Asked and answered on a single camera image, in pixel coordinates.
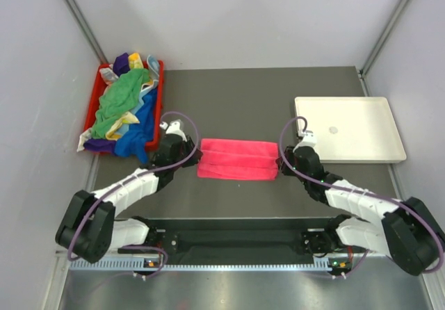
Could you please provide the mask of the pink towel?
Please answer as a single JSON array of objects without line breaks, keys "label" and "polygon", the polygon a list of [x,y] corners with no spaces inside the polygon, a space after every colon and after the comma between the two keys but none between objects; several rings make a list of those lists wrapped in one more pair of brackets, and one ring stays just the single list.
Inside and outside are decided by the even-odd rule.
[{"label": "pink towel", "polygon": [[204,138],[200,148],[200,178],[272,181],[277,177],[279,153],[275,142]]}]

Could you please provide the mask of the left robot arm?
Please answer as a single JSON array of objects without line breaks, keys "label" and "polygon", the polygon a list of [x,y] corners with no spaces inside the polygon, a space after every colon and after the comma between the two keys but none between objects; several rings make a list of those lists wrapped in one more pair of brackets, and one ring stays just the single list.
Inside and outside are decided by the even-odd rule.
[{"label": "left robot arm", "polygon": [[116,217],[144,197],[163,190],[179,168],[197,165],[202,154],[190,136],[168,133],[148,164],[101,190],[76,192],[56,232],[55,241],[69,261],[96,263],[110,250],[150,252],[158,242],[149,221]]}]

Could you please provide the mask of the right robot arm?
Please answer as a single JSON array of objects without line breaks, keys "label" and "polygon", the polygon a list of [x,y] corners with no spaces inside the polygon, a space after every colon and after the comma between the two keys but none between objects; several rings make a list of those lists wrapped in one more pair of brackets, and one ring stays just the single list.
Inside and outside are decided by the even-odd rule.
[{"label": "right robot arm", "polygon": [[444,231],[423,201],[399,201],[354,186],[328,172],[310,146],[280,148],[282,174],[294,176],[316,202],[347,211],[324,235],[335,252],[362,247],[388,256],[406,273],[418,276],[444,265]]}]

